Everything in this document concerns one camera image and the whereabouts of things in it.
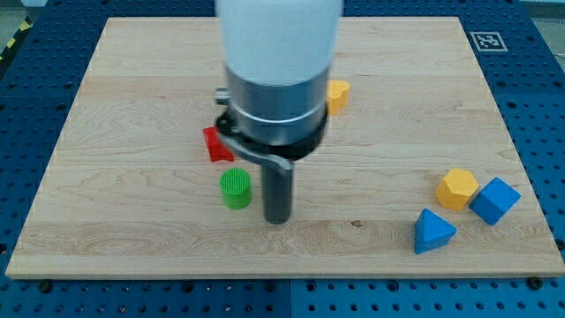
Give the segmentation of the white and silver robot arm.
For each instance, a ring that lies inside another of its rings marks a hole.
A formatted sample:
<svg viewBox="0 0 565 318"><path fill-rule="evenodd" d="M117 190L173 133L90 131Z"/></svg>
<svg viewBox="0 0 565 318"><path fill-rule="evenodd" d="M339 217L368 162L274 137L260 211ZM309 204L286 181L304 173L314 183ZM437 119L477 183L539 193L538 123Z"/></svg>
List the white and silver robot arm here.
<svg viewBox="0 0 565 318"><path fill-rule="evenodd" d="M342 0L217 0L228 106L219 132L300 159L321 142Z"/></svg>

